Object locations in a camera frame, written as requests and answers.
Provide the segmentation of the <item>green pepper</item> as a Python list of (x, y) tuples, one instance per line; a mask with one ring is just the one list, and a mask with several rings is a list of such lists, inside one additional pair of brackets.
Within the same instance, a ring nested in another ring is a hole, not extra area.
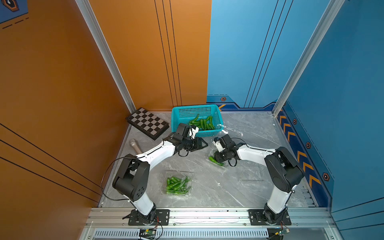
[(198, 126), (200, 124), (200, 121), (199, 121), (199, 114), (197, 114), (197, 116), (193, 119), (193, 120), (190, 120), (189, 121), (189, 125), (195, 125), (195, 126)]
[(209, 116), (209, 120), (207, 120), (207, 122), (208, 122), (208, 125), (209, 125), (210, 129), (214, 130), (215, 126), (213, 124), (213, 117), (212, 116)]
[(220, 167), (223, 167), (223, 166), (224, 166), (223, 163), (219, 163), (219, 162), (216, 161), (215, 158), (212, 157), (212, 156), (209, 156), (209, 160), (210, 160), (212, 163), (214, 163), (215, 165), (218, 165), (218, 166), (220, 166)]

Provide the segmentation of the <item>teal plastic basket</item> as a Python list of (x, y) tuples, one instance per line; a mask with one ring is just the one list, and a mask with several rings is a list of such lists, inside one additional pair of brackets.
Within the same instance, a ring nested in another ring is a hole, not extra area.
[(217, 105), (196, 105), (172, 109), (171, 128), (175, 132), (179, 124), (199, 128), (197, 137), (214, 137), (223, 130), (223, 120)]

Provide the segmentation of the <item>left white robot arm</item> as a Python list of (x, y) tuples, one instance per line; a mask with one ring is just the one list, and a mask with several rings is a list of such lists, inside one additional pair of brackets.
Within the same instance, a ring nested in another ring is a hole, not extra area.
[(156, 204), (146, 192), (150, 171), (181, 150), (190, 153), (207, 147), (207, 142), (197, 137), (199, 130), (195, 125), (179, 124), (175, 132), (153, 149), (136, 156), (123, 157), (112, 186), (132, 203), (135, 210), (131, 215), (138, 217), (142, 223), (149, 225), (156, 220)]

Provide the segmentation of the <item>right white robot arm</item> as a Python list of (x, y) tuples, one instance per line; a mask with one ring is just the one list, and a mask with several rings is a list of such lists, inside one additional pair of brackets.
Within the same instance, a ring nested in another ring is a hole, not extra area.
[(214, 159), (218, 163), (251, 161), (266, 166), (274, 184), (271, 196), (264, 206), (262, 219), (268, 225), (279, 224), (288, 215), (287, 203), (305, 174), (295, 157), (285, 147), (262, 149), (246, 143), (236, 144), (229, 135), (213, 140), (217, 151)]

